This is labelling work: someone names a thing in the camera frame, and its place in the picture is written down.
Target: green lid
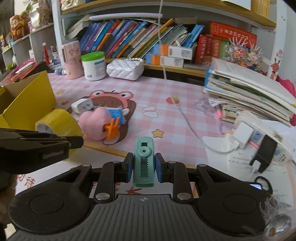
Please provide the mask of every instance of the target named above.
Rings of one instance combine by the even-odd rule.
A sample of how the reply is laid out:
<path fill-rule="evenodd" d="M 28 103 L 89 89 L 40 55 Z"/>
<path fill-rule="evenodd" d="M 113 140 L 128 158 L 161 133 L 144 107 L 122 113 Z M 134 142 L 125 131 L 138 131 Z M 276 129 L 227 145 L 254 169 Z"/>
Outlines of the green lid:
<path fill-rule="evenodd" d="M 99 52 L 87 53 L 85 55 L 82 55 L 81 59 L 84 62 L 88 62 L 88 61 L 94 61 L 103 57 L 104 57 L 104 52 L 99 51 Z"/>

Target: silver screw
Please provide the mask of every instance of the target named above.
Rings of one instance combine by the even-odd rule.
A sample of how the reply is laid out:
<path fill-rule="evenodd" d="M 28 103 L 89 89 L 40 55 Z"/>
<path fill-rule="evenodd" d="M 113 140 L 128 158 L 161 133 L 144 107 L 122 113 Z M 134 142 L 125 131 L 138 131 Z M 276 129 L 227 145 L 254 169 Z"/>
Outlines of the silver screw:
<path fill-rule="evenodd" d="M 105 192 L 101 192 L 96 195 L 96 199 L 98 199 L 98 200 L 107 200 L 109 198 L 110 198 L 110 195 Z"/>
<path fill-rule="evenodd" d="M 180 192 L 177 194 L 177 198 L 180 200 L 188 200 L 191 198 L 191 194 L 189 194 L 187 192 Z"/>

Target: pen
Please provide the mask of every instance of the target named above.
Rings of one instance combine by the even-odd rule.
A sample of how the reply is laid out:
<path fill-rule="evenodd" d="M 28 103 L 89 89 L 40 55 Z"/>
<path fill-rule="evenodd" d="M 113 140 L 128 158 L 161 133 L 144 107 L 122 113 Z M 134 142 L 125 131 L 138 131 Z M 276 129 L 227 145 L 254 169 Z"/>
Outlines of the pen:
<path fill-rule="evenodd" d="M 219 118 L 219 120 L 221 121 L 222 120 L 222 111 L 221 111 L 221 105 L 216 105 L 216 113 L 217 113 L 217 116 Z"/>

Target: green box cutter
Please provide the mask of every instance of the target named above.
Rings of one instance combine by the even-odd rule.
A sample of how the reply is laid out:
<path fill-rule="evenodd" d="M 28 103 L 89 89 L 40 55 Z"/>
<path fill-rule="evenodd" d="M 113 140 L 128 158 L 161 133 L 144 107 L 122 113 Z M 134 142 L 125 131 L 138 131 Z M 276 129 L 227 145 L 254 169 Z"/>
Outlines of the green box cutter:
<path fill-rule="evenodd" d="M 135 142 L 133 185 L 153 187 L 155 185 L 154 142 L 151 137 L 138 137 Z"/>

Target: pink water bottle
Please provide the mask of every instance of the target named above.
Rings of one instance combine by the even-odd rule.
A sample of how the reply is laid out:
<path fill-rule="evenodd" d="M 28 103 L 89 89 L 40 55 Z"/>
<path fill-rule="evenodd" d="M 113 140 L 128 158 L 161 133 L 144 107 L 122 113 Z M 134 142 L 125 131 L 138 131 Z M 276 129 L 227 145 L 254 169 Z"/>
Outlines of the pink water bottle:
<path fill-rule="evenodd" d="M 83 76 L 79 41 L 62 45 L 62 52 L 68 79 L 72 80 Z"/>

